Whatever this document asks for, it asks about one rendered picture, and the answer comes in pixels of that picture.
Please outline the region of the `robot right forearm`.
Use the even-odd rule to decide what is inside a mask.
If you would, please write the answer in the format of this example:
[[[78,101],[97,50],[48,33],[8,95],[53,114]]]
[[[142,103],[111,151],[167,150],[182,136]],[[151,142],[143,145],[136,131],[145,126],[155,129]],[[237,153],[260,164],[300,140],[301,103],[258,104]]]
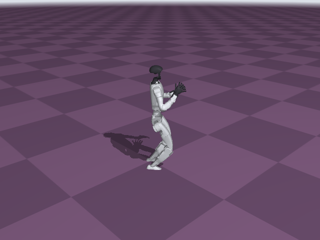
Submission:
[[[163,110],[167,110],[176,101],[177,95],[173,95],[165,104],[162,105]]]

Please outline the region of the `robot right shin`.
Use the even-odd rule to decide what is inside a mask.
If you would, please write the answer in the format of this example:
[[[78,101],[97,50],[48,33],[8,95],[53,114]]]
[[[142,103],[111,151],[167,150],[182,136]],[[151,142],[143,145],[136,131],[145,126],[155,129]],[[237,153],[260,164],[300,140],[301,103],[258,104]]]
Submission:
[[[156,160],[151,164],[151,167],[155,167],[164,160],[166,160],[173,152],[174,151],[172,151],[169,147],[162,150],[156,157]]]

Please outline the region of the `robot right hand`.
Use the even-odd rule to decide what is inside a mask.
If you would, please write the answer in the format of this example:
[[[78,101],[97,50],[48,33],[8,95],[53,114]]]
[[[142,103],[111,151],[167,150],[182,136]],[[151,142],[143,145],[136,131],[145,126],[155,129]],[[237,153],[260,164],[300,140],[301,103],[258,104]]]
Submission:
[[[182,87],[181,87],[182,86]],[[175,94],[177,97],[178,97],[178,94],[180,94],[183,90],[184,90],[184,88],[185,88],[185,86],[184,86],[184,84],[182,85],[182,83],[181,83],[181,85],[180,85],[180,82],[179,82],[179,84],[178,84],[178,86],[177,86],[177,84],[175,84],[175,90],[174,90],[174,93],[172,94],[172,96],[171,96],[171,98],[173,97],[173,95]],[[181,87],[181,88],[180,88]],[[182,89],[183,88],[183,89]],[[177,99],[177,98],[176,98]]]

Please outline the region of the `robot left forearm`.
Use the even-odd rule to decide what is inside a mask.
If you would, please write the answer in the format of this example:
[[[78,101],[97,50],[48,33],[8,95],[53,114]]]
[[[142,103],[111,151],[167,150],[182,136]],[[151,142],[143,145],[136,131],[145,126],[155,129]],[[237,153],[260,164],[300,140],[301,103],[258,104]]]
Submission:
[[[172,96],[172,94],[173,94],[174,92],[171,92],[171,93],[164,93],[164,95],[163,95],[163,98],[170,98],[171,96]]]

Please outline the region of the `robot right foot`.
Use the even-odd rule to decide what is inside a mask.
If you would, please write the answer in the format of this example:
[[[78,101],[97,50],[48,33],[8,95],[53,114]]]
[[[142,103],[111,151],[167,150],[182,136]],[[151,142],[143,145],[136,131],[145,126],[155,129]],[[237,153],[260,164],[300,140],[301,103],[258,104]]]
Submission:
[[[151,167],[151,165],[149,164],[147,167],[146,167],[148,170],[161,170],[161,168],[160,167],[158,167],[158,166],[156,166],[155,165],[155,167],[153,166],[153,167]]]

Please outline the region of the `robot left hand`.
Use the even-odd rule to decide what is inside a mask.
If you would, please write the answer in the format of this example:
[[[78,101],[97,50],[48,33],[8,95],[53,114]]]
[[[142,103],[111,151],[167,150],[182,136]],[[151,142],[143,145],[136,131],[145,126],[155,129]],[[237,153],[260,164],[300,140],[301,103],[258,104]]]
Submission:
[[[184,86],[184,85],[183,85],[183,86]],[[178,86],[177,86],[177,87],[178,87]],[[181,87],[182,87],[182,86],[181,86]],[[181,88],[181,87],[180,87],[180,88]],[[182,88],[182,89],[183,89],[183,88]],[[170,93],[172,93],[172,92],[175,92],[175,91],[173,90],[173,91],[171,91]],[[183,92],[186,92],[186,87],[183,89],[182,93],[183,93]]]

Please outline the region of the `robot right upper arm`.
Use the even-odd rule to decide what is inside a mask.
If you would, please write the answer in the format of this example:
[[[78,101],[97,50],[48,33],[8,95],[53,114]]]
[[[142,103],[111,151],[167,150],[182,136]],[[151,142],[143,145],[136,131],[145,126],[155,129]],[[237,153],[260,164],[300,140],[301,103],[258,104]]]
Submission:
[[[156,101],[157,101],[157,104],[158,104],[158,107],[160,109],[161,112],[164,112],[166,110],[163,110],[162,106],[164,105],[163,104],[163,97],[162,97],[162,91],[161,89],[158,87],[158,86],[155,86],[153,88],[153,93],[155,95],[155,98],[156,98]]]

